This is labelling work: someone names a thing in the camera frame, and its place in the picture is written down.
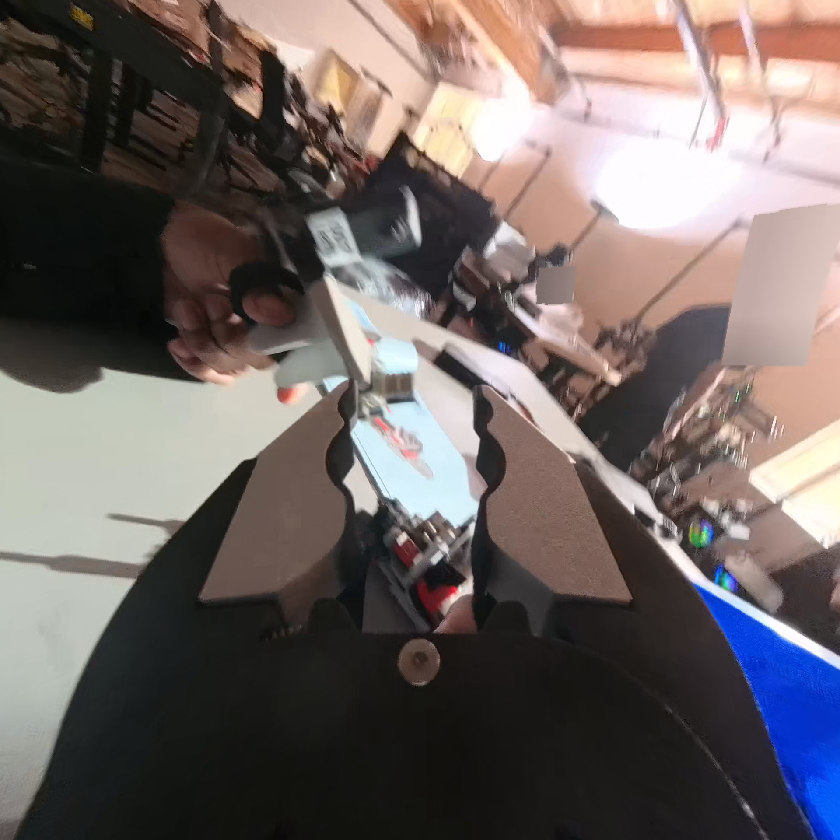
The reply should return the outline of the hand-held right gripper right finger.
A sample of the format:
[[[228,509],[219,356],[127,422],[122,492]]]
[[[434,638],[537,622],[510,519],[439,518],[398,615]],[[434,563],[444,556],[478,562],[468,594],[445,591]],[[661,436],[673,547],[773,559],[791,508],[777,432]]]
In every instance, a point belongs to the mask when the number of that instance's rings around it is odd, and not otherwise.
[[[476,622],[515,602],[531,627],[561,603],[633,601],[572,457],[488,385],[474,390],[476,469],[486,488],[471,540]]]

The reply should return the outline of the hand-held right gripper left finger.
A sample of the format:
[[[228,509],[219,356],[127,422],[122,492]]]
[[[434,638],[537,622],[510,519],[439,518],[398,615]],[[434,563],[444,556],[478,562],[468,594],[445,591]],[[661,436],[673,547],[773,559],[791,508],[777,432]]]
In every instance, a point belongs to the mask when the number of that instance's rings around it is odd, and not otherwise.
[[[275,602],[309,611],[360,576],[351,430],[357,389],[346,381],[256,458],[198,596],[205,605]]]

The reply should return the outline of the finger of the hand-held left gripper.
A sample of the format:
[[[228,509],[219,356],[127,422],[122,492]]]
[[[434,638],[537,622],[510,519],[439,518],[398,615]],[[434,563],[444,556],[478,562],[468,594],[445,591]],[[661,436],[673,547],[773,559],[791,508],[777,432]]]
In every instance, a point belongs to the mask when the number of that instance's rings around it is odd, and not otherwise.
[[[349,378],[368,389],[373,372],[373,345],[355,316],[350,302],[339,289],[339,284],[330,277],[323,277],[311,283],[308,302],[318,315],[324,334],[338,352]]]

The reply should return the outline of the small grey grille brick assembly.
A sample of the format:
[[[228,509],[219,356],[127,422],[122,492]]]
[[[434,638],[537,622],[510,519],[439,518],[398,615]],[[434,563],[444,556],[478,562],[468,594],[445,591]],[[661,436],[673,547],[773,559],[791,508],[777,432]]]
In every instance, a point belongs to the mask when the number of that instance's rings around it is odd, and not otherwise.
[[[358,395],[358,417],[364,420],[383,417],[396,405],[414,402],[416,372],[416,366],[394,371],[374,367],[371,382]]]

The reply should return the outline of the black red toy truck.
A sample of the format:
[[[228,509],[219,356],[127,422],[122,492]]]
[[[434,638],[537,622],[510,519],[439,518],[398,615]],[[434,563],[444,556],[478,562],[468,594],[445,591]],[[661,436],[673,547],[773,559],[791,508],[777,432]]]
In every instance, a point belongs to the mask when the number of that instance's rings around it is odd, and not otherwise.
[[[475,528],[474,515],[457,526],[438,511],[421,518],[394,499],[380,500],[371,520],[374,561],[419,631],[436,630],[458,599],[472,595]]]

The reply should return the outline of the person's left forearm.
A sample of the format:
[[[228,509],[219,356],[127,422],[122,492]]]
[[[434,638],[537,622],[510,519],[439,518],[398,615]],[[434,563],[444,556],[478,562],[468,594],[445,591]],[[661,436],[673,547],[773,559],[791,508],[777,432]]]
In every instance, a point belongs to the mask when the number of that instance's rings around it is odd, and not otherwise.
[[[174,205],[152,187],[3,154],[2,373],[53,393],[106,369],[191,382],[166,347],[161,236]]]

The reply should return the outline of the grey desk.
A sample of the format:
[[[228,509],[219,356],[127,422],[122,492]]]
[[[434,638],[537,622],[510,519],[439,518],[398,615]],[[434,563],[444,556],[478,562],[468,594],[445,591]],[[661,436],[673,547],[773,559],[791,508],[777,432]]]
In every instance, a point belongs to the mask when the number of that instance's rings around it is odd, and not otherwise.
[[[132,583],[244,460],[319,399],[268,371],[170,378],[156,344],[2,319],[1,799],[14,838]]]

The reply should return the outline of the black desk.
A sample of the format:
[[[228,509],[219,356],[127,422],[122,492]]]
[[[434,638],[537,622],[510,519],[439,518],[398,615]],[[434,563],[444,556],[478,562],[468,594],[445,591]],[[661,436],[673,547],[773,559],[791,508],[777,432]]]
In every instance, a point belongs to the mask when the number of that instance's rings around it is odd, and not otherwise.
[[[258,182],[228,149],[236,138],[253,150],[277,147],[286,128],[286,69],[267,38],[226,15],[219,2],[2,2],[12,18],[38,35],[90,59],[86,76],[80,167],[101,170],[109,141],[127,150],[134,114],[160,92],[193,110],[195,135],[178,153],[180,190],[204,188],[221,165],[227,183],[259,194]]]

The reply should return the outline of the person's right hand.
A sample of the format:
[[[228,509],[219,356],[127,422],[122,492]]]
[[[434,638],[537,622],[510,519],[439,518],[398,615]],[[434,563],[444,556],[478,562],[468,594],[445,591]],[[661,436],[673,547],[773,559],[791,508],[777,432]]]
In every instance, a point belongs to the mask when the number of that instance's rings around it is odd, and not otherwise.
[[[435,629],[436,634],[449,635],[469,635],[477,632],[473,595],[459,597]]]

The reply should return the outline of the plastic-wrapped chair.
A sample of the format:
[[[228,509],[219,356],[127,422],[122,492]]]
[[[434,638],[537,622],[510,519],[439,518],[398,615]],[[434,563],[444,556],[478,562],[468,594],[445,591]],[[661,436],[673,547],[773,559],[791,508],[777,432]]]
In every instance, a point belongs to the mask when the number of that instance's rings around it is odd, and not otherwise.
[[[333,271],[336,280],[361,295],[419,319],[426,319],[433,301],[408,275],[388,262],[364,258]]]

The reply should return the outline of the black storage rack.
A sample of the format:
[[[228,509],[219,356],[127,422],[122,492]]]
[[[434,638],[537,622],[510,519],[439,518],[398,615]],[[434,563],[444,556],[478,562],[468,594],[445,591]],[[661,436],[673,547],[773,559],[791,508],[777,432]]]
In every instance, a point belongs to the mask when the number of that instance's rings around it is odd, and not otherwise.
[[[355,197],[357,207],[395,198],[400,187],[414,195],[422,243],[390,262],[433,300],[445,292],[466,248],[483,249],[499,226],[493,202],[433,163],[401,132]]]

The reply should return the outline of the blue instruction booklet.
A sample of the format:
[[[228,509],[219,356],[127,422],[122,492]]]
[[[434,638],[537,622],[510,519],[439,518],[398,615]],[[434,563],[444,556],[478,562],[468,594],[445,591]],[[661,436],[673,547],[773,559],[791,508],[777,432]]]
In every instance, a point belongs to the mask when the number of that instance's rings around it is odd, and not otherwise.
[[[373,369],[419,372],[416,348],[364,329],[374,350]],[[415,401],[372,419],[358,417],[351,434],[355,455],[381,499],[394,499],[410,514],[440,512],[460,525],[478,508],[469,467],[415,386]]]

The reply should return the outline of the wooden table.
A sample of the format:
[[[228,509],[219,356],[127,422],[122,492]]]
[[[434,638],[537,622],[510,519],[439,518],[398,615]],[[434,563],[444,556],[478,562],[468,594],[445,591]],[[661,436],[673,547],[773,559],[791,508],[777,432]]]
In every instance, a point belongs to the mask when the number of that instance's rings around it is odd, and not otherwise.
[[[541,307],[532,286],[510,287],[467,258],[451,282],[451,305],[476,335],[492,349],[530,363],[540,374],[553,364],[550,385],[575,375],[607,386],[622,383],[623,374],[580,335],[580,311],[574,304]]]

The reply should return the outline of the black floor lamp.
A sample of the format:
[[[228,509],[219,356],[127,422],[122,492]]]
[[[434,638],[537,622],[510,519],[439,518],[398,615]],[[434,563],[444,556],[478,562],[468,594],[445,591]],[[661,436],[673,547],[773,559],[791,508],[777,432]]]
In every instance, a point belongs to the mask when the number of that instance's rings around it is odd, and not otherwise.
[[[590,219],[586,222],[579,234],[576,235],[570,244],[570,252],[572,255],[578,251],[585,240],[594,232],[599,223],[604,222],[605,224],[613,225],[620,224],[618,217],[614,214],[614,212],[600,200],[595,198],[591,199],[590,209]]]

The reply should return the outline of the blue plastic bin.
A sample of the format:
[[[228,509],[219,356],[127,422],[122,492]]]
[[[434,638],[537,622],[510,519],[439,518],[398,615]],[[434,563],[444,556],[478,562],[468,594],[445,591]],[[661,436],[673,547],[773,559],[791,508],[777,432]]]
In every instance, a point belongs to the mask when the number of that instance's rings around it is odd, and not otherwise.
[[[838,655],[714,584],[695,583],[749,682],[794,802],[839,838]]]

